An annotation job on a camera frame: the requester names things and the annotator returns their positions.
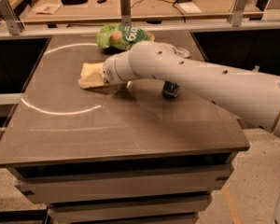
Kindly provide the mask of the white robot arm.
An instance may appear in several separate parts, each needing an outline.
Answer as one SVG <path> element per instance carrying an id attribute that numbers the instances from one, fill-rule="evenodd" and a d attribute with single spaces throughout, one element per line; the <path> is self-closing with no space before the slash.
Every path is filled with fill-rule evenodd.
<path id="1" fill-rule="evenodd" d="M 82 89 L 157 79 L 189 89 L 280 138 L 280 76 L 188 59 L 175 46 L 138 42 L 101 63 L 85 63 Z"/>

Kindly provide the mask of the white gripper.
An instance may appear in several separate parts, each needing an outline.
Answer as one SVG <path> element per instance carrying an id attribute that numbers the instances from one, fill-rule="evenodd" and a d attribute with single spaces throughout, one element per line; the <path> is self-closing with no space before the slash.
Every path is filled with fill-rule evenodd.
<path id="1" fill-rule="evenodd" d="M 102 87 L 105 84 L 105 80 L 110 84 L 117 84 L 119 77 L 116 71 L 116 59 L 110 57 L 103 63 L 103 75 L 99 71 L 90 72 L 81 77 L 78 81 L 78 85 L 81 89 Z"/>

